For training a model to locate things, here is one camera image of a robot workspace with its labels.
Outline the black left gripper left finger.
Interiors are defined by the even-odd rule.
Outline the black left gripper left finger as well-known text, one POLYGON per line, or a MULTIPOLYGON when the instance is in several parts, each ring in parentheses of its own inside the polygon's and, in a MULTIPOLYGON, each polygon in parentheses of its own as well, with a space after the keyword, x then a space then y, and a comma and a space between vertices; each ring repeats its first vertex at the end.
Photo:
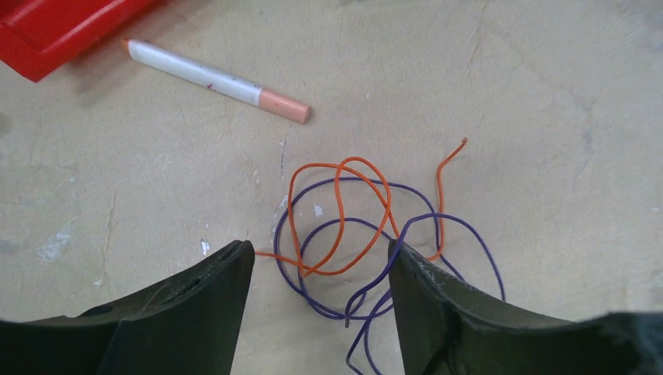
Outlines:
POLYGON ((255 252, 233 241, 201 262, 75 317, 1 323, 4 374, 228 374, 255 252))

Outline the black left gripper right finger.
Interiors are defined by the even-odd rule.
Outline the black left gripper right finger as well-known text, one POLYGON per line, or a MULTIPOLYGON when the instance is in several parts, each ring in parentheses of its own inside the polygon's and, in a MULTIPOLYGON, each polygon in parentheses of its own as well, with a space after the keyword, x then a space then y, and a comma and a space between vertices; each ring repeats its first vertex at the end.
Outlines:
POLYGON ((392 303, 407 374, 659 374, 662 315, 572 322, 519 308, 389 244, 392 303))

